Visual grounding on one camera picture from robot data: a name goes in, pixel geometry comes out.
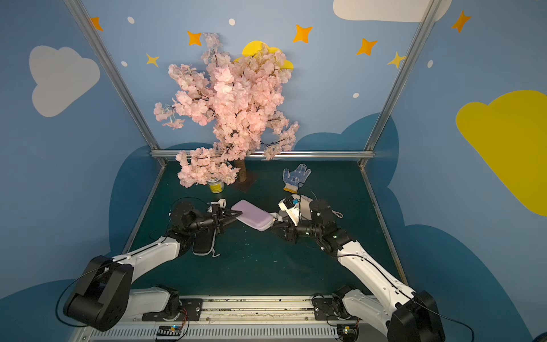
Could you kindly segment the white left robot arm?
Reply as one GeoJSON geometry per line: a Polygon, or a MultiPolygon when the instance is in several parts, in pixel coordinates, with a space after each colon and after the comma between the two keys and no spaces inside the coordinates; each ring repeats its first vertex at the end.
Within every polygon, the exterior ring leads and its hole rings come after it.
{"type": "Polygon", "coordinates": [[[201,213],[188,201],[170,211],[168,227],[158,240],[114,257],[97,256],[84,272],[61,294],[55,315],[73,319],[72,327],[90,326],[107,331],[119,321],[151,315],[164,321],[178,321],[182,315],[179,293],[168,286],[134,290],[132,284],[156,267],[177,259],[192,248],[198,235],[215,237],[236,221],[242,212],[226,208],[225,201],[213,202],[209,212],[201,213]]]}

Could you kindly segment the grey umbrella case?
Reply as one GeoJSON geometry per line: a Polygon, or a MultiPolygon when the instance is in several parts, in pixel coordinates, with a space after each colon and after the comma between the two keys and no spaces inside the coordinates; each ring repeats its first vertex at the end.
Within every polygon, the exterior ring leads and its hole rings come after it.
{"type": "Polygon", "coordinates": [[[269,229],[275,221],[270,213],[244,199],[233,205],[232,210],[241,212],[237,218],[240,222],[259,232],[269,229]]]}

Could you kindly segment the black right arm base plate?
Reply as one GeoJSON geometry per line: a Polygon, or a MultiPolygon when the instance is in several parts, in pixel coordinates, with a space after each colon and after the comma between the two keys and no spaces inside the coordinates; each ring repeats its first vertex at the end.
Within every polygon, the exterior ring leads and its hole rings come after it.
{"type": "Polygon", "coordinates": [[[310,302],[317,321],[356,321],[358,319],[347,312],[339,297],[317,295],[312,296],[310,302]]]}

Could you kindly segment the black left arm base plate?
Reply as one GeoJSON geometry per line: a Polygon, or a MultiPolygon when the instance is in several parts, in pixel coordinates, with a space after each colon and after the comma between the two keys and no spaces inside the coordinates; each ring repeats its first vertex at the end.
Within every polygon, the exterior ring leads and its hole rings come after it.
{"type": "Polygon", "coordinates": [[[204,301],[198,298],[179,298],[171,301],[161,312],[142,315],[142,321],[199,321],[204,301]]]}

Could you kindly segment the black zippered umbrella case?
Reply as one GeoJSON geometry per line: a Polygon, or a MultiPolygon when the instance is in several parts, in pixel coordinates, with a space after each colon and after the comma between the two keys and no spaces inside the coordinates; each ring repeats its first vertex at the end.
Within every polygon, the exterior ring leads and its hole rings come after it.
{"type": "Polygon", "coordinates": [[[199,257],[219,257],[220,254],[215,252],[216,236],[217,231],[214,228],[203,229],[197,232],[192,248],[193,255],[199,257]]]}

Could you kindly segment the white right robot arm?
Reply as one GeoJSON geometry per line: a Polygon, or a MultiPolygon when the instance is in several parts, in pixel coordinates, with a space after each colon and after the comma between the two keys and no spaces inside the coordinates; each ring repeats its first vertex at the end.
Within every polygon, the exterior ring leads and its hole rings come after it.
{"type": "Polygon", "coordinates": [[[273,225],[289,242],[310,237],[327,255],[351,271],[370,291],[351,289],[340,300],[345,312],[382,333],[389,341],[445,341],[436,300],[416,292],[370,256],[357,239],[336,223],[336,215],[323,199],[301,200],[292,195],[279,202],[284,213],[273,225]]]}

